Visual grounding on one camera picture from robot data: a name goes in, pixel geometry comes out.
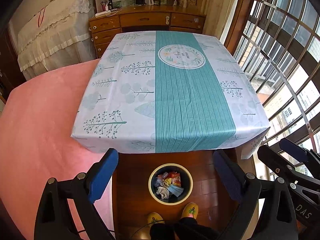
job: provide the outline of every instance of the pink bed sheet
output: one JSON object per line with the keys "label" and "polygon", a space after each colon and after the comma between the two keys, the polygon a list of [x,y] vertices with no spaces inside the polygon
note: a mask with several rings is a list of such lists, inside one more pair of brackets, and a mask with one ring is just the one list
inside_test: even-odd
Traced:
{"label": "pink bed sheet", "polygon": [[[98,61],[63,67],[22,84],[11,92],[0,118],[0,197],[27,240],[33,239],[36,213],[48,178],[72,179],[102,157],[70,138]],[[95,206],[113,230],[110,183]],[[71,211],[78,230],[83,229],[74,203]]]}

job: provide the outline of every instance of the yellow slipper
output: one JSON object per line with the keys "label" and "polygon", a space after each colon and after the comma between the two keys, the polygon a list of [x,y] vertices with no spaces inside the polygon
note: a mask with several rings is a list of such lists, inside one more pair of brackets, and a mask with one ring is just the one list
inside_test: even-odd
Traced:
{"label": "yellow slipper", "polygon": [[158,213],[156,212],[152,212],[148,215],[148,219],[147,219],[147,224],[150,224],[149,227],[151,227],[153,224],[156,224],[156,223],[162,223],[164,224],[164,221],[160,221],[160,220],[163,220],[162,216],[160,216]]}
{"label": "yellow slipper", "polygon": [[199,212],[198,205],[196,203],[190,202],[184,207],[181,218],[193,217],[194,219],[196,219],[198,212]]}

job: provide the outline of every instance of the table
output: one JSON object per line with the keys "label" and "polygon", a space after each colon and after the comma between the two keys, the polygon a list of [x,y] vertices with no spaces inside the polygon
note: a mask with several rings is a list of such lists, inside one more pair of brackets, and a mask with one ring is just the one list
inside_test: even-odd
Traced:
{"label": "table", "polygon": [[117,34],[94,70],[72,137],[93,152],[188,152],[231,148],[269,121],[245,73],[212,36]]}

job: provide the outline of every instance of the trash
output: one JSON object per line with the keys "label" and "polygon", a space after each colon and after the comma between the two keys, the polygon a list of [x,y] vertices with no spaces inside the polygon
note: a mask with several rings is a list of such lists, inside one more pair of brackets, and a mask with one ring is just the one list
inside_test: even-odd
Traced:
{"label": "trash", "polygon": [[158,177],[156,178],[156,180],[154,182],[155,187],[159,187],[168,176],[169,176],[169,173],[167,173],[167,172],[165,172],[162,175],[158,175]]}
{"label": "trash", "polygon": [[165,183],[167,183],[168,185],[170,185],[172,183],[172,179],[171,178],[166,178],[164,180]]}
{"label": "trash", "polygon": [[161,195],[161,199],[168,199],[172,195],[179,197],[184,190],[181,187],[180,173],[176,171],[165,172],[155,177],[154,180],[154,186],[158,187],[156,193]]}
{"label": "trash", "polygon": [[180,173],[172,174],[172,184],[181,187]]}
{"label": "trash", "polygon": [[156,193],[160,194],[162,199],[168,199],[170,194],[169,190],[165,187],[159,187]]}
{"label": "trash", "polygon": [[178,187],[174,184],[171,184],[169,187],[168,187],[168,190],[174,194],[176,197],[179,197],[182,192],[183,192],[183,187]]}

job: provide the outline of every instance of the bottle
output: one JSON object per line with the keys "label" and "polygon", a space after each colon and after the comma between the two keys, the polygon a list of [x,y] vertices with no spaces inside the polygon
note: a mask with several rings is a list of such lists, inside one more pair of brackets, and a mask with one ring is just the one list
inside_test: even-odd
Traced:
{"label": "bottle", "polygon": [[187,0],[184,0],[183,1],[183,8],[186,8],[187,7]]}

